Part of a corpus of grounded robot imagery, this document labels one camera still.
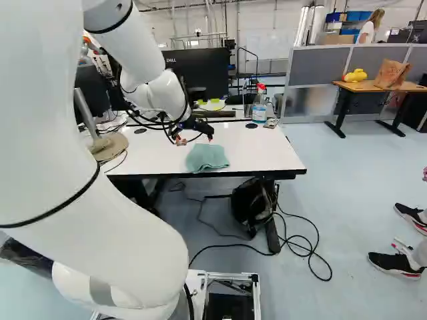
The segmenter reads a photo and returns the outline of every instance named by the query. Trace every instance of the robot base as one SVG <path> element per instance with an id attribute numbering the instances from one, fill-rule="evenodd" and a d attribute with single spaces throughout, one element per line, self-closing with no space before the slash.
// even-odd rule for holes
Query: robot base
<path id="1" fill-rule="evenodd" d="M 261 320 L 260 277 L 257 273 L 214 273 L 189 270 L 187 279 L 194 320 Z M 94 314 L 91 320 L 102 320 Z M 189 320 L 187 297 L 179 296 L 169 320 Z"/>

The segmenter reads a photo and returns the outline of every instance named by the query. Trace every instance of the green towel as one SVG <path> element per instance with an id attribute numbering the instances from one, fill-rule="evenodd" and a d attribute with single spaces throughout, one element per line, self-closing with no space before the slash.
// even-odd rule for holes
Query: green towel
<path id="1" fill-rule="evenodd" d="M 221 145 L 196 143 L 185 160 L 188 171 L 199 173 L 204 169 L 218 169 L 230 166 Z"/>

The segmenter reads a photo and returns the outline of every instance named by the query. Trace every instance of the sneaker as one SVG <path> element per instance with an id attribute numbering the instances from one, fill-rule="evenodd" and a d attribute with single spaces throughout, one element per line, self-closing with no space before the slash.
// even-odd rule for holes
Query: sneaker
<path id="1" fill-rule="evenodd" d="M 399 275 L 409 280 L 421 279 L 421 274 L 424 271 L 424 267 L 414 270 L 411 268 L 410 262 L 406 255 L 397 253 L 395 255 L 386 255 L 383 253 L 369 252 L 368 260 L 382 272 Z"/>
<path id="2" fill-rule="evenodd" d="M 419 213 L 423 212 L 424 210 L 418 209 L 418 208 L 409 208 L 405 205 L 402 205 L 400 203 L 397 203 L 394 205 L 394 210 L 407 222 L 411 224 L 422 235 L 427 236 L 427 223 L 422 222 Z"/>

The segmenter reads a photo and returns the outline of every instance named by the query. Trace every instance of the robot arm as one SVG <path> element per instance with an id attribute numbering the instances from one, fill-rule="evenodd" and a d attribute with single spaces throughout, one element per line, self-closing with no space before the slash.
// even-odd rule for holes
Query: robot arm
<path id="1" fill-rule="evenodd" d="M 122 66 L 119 82 L 125 98 L 142 109 L 165 111 L 180 129 L 211 139 L 214 129 L 191 116 L 183 87 L 165 61 L 132 0 L 85 0 L 84 26 Z"/>
<path id="2" fill-rule="evenodd" d="M 157 81 L 163 58 L 131 2 L 84 5 L 85 28 L 111 29 L 94 35 L 131 80 Z M 70 299 L 119 319 L 167 319 L 183 292 L 187 248 L 177 231 L 126 199 L 80 141 L 72 96 L 80 1 L 7 1 L 0 27 L 0 43 L 14 48 L 0 52 L 8 119 L 0 134 L 11 137 L 2 144 L 0 229 L 67 266 L 53 276 Z"/>

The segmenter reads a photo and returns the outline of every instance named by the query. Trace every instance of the table leg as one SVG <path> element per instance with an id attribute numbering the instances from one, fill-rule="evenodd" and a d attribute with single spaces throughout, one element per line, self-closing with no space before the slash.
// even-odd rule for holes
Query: table leg
<path id="1" fill-rule="evenodd" d="M 398 127 L 403 120 L 403 116 L 405 116 L 406 110 L 408 110 L 410 104 L 412 103 L 413 98 L 414 98 L 414 95 L 411 95 L 411 94 L 408 94 L 405 97 L 405 100 L 403 101 L 403 104 L 398 109 L 398 112 L 396 113 L 396 116 L 394 117 L 393 123 L 391 125 L 381 120 L 376 120 L 376 122 L 379 125 L 382 125 L 383 127 L 393 132 L 395 135 L 398 135 L 399 137 L 402 137 L 402 138 L 405 137 L 406 135 L 403 132 L 401 132 L 401 130 L 399 130 Z"/>
<path id="2" fill-rule="evenodd" d="M 279 196 L 279 185 L 277 185 L 277 189 L 275 190 L 274 180 L 271 182 L 273 184 L 272 188 L 274 190 L 274 193 L 276 194 L 276 199 Z M 273 200 L 274 206 L 272 207 L 272 214 L 274 211 L 276 211 L 276 200 Z M 266 228 L 266 236 L 267 236 L 267 244 L 268 249 L 271 253 L 279 253 L 282 248 L 280 247 L 280 240 L 278 236 L 278 230 L 276 228 L 276 223 L 274 222 L 273 217 L 265 224 Z"/>
<path id="3" fill-rule="evenodd" d="M 344 93 L 344 102 L 342 103 L 340 113 L 338 114 L 338 118 L 336 119 L 336 124 L 332 124 L 329 121 L 325 121 L 325 125 L 331 128 L 341 139 L 345 139 L 346 135 L 341 131 L 342 123 L 344 122 L 344 118 L 346 114 L 350 111 L 350 98 L 352 97 L 352 93 L 345 89 L 340 89 L 340 93 Z"/>
<path id="4" fill-rule="evenodd" d="M 157 182 L 153 195 L 148 195 L 142 180 L 110 179 L 114 186 L 128 199 L 134 198 L 137 205 L 159 217 L 159 211 L 154 207 L 155 200 L 163 187 L 164 181 Z"/>

